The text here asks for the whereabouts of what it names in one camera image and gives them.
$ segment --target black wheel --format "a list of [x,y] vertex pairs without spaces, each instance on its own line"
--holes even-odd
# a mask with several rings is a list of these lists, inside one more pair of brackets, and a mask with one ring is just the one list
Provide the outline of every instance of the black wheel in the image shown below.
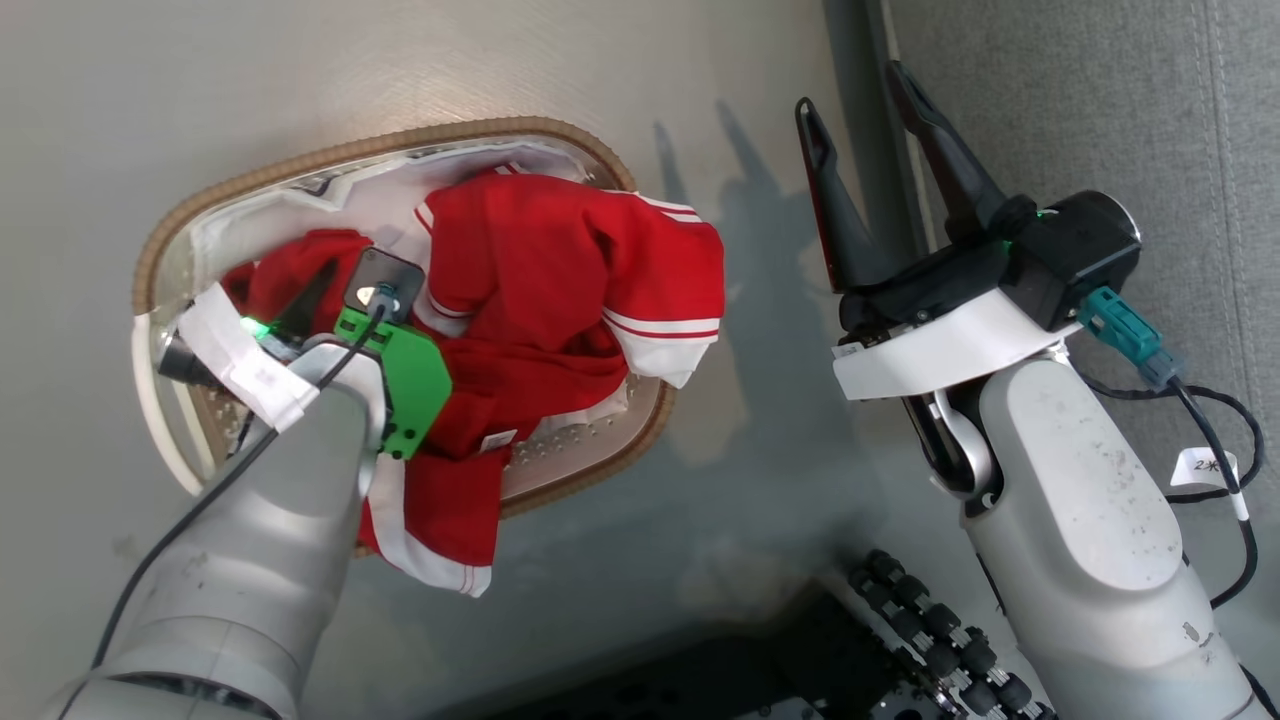
[[899,610],[893,618],[888,621],[890,628],[897,633],[897,637],[906,642],[911,642],[911,638],[924,632],[924,620],[913,612],[911,610]]
[[924,664],[929,666],[929,671],[938,678],[946,678],[951,673],[960,667],[960,657],[956,655],[948,643],[936,643],[929,650],[924,651]]
[[951,630],[960,626],[960,619],[956,618],[955,612],[951,612],[950,607],[940,602],[924,612],[924,624],[933,633],[933,637],[941,641],[951,637]]
[[960,651],[960,664],[974,679],[982,678],[996,666],[996,651],[984,635],[977,637]]
[[884,606],[893,602],[893,593],[888,588],[881,584],[872,583],[867,585],[867,592],[861,593],[867,598],[867,603],[872,606],[881,618],[888,620],[891,615]]
[[996,697],[1000,698],[1000,702],[1005,707],[1018,712],[1030,705],[1032,689],[1027,687],[1027,683],[1021,678],[1010,673],[1005,684],[996,688]]
[[983,680],[977,680],[974,684],[960,691],[960,700],[969,706],[969,710],[974,715],[982,717],[996,708],[996,693],[991,692],[991,688]]
[[893,583],[893,594],[902,601],[902,605],[911,607],[920,596],[929,594],[929,588],[924,587],[924,583],[915,575],[902,575]]
[[868,566],[872,570],[872,575],[876,575],[884,583],[892,584],[895,574],[902,574],[902,564],[893,560],[888,555],[882,555],[876,560],[872,560]]
[[863,570],[861,568],[851,570],[846,580],[849,582],[849,587],[854,588],[854,592],[864,597],[867,594],[864,589],[867,587],[867,583],[873,582],[872,574],[868,573],[867,570]]

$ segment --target gray floor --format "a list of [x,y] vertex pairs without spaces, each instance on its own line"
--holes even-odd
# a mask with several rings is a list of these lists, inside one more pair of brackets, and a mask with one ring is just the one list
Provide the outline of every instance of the gray floor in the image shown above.
[[654,638],[767,616],[809,570],[873,542],[1007,647],[899,407],[849,407],[831,377],[797,97],[835,131],[873,227],[901,229],[847,22],[818,0],[8,3],[0,716],[31,715],[83,670],[128,571],[189,503],[129,375],[129,283],[152,224],[302,151],[509,114],[596,133],[641,190],[719,227],[722,341],[641,462],[503,525],[479,601],[356,564],[307,716],[421,717],[531,692]]

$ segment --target red garment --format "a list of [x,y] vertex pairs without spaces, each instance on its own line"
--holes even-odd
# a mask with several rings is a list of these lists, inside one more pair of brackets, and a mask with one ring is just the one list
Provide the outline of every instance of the red garment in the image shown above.
[[[544,176],[486,173],[433,192],[417,217],[431,234],[422,300],[468,324],[451,338],[415,318],[438,341],[453,395],[403,487],[379,495],[403,506],[374,502],[371,489],[360,538],[422,582],[479,594],[511,457],[511,445],[481,454],[481,442],[508,430],[520,441],[545,416],[595,405],[627,360],[682,383],[718,332],[723,250],[690,208]],[[247,284],[242,309],[269,322],[337,258],[312,328],[329,332],[366,245],[355,231],[315,231],[225,284]],[[461,569],[436,573],[451,562]]]

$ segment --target teal connector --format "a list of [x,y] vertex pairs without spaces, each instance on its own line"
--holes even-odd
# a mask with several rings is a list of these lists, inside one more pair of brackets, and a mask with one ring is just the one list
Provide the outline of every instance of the teal connector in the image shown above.
[[1183,369],[1181,359],[1161,347],[1165,336],[1110,287],[1091,292],[1078,319],[1093,337],[1119,350],[1157,391]]

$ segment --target white stripe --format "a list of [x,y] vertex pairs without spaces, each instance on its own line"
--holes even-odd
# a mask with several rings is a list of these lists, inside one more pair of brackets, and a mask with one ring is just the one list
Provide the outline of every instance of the white stripe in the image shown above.
[[467,332],[467,325],[471,324],[471,318],[445,318],[436,313],[430,300],[426,299],[426,292],[420,292],[413,299],[413,313],[419,320],[422,320],[422,324],[444,337],[462,337],[462,333]]
[[719,329],[719,318],[707,318],[704,320],[636,320],[626,315],[604,309],[604,316],[623,325],[623,329],[640,331],[643,333],[705,333]]
[[426,295],[426,299],[431,302],[431,307],[434,307],[436,313],[444,315],[445,318],[470,318],[472,315],[471,313],[462,313],[462,311],[458,311],[458,310],[449,310],[444,305],[440,305],[440,302],[438,300],[435,300],[434,297],[431,297],[430,293]]
[[672,220],[676,220],[677,223],[700,223],[700,222],[703,222],[703,219],[699,218],[698,215],[678,215],[676,213],[663,213],[663,215],[667,215],[668,218],[671,218]]
[[1244,506],[1244,493],[1233,492],[1231,505],[1235,507],[1235,519],[1239,521],[1245,521],[1249,519],[1249,509]]
[[627,190],[605,190],[604,192],[612,192],[613,195],[634,195],[634,196],[639,197],[640,200],[644,200],[649,205],[653,205],[654,208],[662,208],[663,210],[672,210],[672,211],[676,211],[676,213],[694,213],[694,214],[698,213],[698,210],[694,210],[689,205],[680,205],[677,202],[667,202],[664,200],[654,200],[653,197],[645,197],[644,195],[640,195],[639,192],[634,192],[634,191],[627,191]]
[[428,206],[426,201],[422,201],[422,204],[417,206],[417,217],[419,220],[426,225],[428,231],[430,231],[431,225],[435,224],[435,213],[431,211],[431,208]]
[[636,195],[636,197],[644,200],[645,202],[653,205],[654,208],[662,208],[663,210],[673,210],[676,213],[692,213],[692,214],[698,213],[698,210],[694,210],[689,205],[677,205],[676,202],[663,202],[662,200],[654,200],[653,197],[645,197],[644,195]]
[[367,500],[378,550],[388,562],[431,587],[466,592],[471,597],[480,597],[489,587],[490,568],[449,560],[404,530],[404,462],[379,455]]
[[649,345],[663,345],[663,346],[671,346],[671,345],[710,345],[710,343],[713,343],[713,342],[716,342],[716,341],[719,340],[719,333],[709,334],[709,336],[699,336],[699,337],[652,337],[652,336],[646,336],[646,334],[630,333],[630,332],[626,331],[626,328],[620,328],[617,325],[609,325],[609,329],[613,331],[614,337],[617,337],[620,341],[622,341],[623,338],[626,338],[626,340],[631,340],[631,341],[636,341],[636,342],[645,342],[645,343],[649,343]]

